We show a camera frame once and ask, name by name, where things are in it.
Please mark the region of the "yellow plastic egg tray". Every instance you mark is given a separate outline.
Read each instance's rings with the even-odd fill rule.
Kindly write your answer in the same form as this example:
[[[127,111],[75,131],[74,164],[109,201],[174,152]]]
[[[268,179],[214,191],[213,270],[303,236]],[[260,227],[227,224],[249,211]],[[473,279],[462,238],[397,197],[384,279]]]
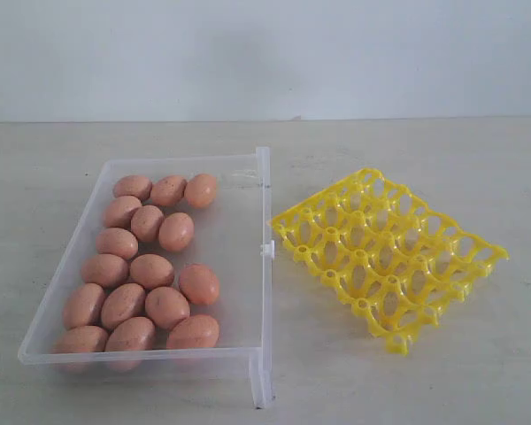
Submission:
[[[508,251],[464,231],[408,187],[363,168],[272,219],[296,263],[405,355],[425,325],[488,277]]]

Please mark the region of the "brown egg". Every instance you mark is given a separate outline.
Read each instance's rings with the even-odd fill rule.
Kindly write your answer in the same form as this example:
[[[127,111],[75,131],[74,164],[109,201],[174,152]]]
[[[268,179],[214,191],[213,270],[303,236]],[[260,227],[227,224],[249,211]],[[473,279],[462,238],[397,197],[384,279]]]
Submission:
[[[212,305],[219,298],[217,275],[205,264],[189,264],[179,276],[179,289],[194,305]]]
[[[156,326],[147,317],[132,317],[123,321],[109,336],[106,352],[149,351],[156,341]]]
[[[182,200],[186,186],[185,177],[178,174],[168,175],[152,185],[150,201],[154,205],[172,207]]]
[[[67,330],[53,345],[52,354],[103,352],[109,334],[103,328],[93,325]],[[56,370],[68,374],[80,375],[88,371],[91,364],[87,362],[65,363],[56,365]]]
[[[132,174],[120,178],[112,188],[115,197],[133,196],[142,202],[150,198],[151,180],[145,175]]]
[[[169,333],[168,350],[212,348],[219,339],[219,323],[210,315],[197,314],[177,324]]]
[[[187,203],[194,208],[206,208],[217,195],[218,183],[211,174],[197,174],[187,183],[184,197]]]

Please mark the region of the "brown egg second row right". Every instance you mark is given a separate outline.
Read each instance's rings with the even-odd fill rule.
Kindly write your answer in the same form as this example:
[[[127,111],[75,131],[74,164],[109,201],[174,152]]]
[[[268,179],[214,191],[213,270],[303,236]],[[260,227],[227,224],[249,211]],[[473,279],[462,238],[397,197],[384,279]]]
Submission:
[[[158,231],[160,246],[169,252],[186,249],[194,236],[194,221],[184,212],[174,212],[162,222]]]

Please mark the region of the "brown egg second row middle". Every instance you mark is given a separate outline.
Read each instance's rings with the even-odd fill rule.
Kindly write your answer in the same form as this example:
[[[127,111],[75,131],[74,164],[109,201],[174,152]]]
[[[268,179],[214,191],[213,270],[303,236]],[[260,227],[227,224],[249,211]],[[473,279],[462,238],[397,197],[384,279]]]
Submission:
[[[158,239],[158,231],[164,220],[163,212],[154,205],[138,208],[130,222],[130,230],[143,243],[153,243]]]

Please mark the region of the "brown egg second row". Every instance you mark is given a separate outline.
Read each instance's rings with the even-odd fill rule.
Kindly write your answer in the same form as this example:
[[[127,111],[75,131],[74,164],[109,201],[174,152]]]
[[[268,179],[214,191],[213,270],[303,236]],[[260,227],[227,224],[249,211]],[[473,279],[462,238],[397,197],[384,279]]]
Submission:
[[[103,224],[106,228],[129,228],[135,212],[142,202],[134,196],[114,198],[105,208]]]
[[[160,246],[169,252],[186,249],[194,236],[194,221],[184,212],[174,212],[162,222],[158,231]]]
[[[153,243],[158,239],[158,231],[164,220],[163,212],[154,205],[138,208],[130,222],[130,230],[143,243]]]

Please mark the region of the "brown egg fifth row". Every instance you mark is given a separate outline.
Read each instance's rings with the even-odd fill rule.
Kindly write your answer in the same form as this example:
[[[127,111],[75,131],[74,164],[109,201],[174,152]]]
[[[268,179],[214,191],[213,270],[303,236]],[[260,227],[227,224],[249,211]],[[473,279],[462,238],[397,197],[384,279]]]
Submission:
[[[100,321],[108,330],[114,330],[123,321],[139,315],[144,308],[146,292],[138,283],[125,283],[115,289],[104,301]]]
[[[148,293],[145,312],[157,327],[172,330],[190,316],[190,305],[177,289],[162,286]]]
[[[62,312],[65,329],[94,325],[98,322],[106,294],[92,282],[84,283],[72,292]]]

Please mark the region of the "clear plastic tray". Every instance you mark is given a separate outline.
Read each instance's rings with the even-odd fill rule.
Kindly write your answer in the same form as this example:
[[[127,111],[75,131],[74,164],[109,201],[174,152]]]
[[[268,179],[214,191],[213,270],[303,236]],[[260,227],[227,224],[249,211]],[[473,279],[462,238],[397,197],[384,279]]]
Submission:
[[[95,251],[102,215],[118,179],[142,174],[158,180],[169,174],[192,177],[208,173],[218,181],[216,200],[191,212],[195,237],[170,260],[177,268],[191,263],[209,266],[218,276],[218,301],[202,307],[220,327],[217,345],[209,349],[169,350],[158,333],[150,351],[56,354],[62,335],[65,300],[81,281],[82,263]],[[193,158],[130,158],[106,162],[76,224],[49,287],[19,347],[19,361],[52,378],[69,378],[68,368],[84,364],[81,380],[212,379],[241,376],[249,380],[253,403],[273,401],[272,263],[270,152]]]

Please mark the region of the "brown egg fourth row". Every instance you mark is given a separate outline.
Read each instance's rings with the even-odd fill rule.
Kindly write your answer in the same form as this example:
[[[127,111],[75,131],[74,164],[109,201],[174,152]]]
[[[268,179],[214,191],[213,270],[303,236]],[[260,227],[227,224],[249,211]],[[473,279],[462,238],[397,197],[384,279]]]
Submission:
[[[81,266],[81,279],[105,289],[121,285],[129,276],[128,263],[113,254],[97,254],[85,260]]]
[[[133,282],[146,290],[171,286],[175,277],[173,264],[156,254],[143,254],[135,258],[130,263],[129,274]]]

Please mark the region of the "brown egg third row left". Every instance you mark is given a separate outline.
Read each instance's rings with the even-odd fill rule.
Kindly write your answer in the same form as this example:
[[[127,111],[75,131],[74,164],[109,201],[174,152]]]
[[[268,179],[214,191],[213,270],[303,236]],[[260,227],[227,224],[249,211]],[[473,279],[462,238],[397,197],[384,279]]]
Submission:
[[[124,228],[104,228],[96,237],[96,251],[99,254],[130,260],[137,254],[138,248],[136,237]]]

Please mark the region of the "brown egg second row left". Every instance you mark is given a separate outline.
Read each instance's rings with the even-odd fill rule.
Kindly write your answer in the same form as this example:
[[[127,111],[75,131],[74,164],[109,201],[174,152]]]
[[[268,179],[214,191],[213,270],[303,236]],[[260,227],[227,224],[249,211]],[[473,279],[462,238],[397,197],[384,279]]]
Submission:
[[[106,228],[129,228],[135,212],[142,202],[134,196],[114,198],[105,208],[103,224]]]

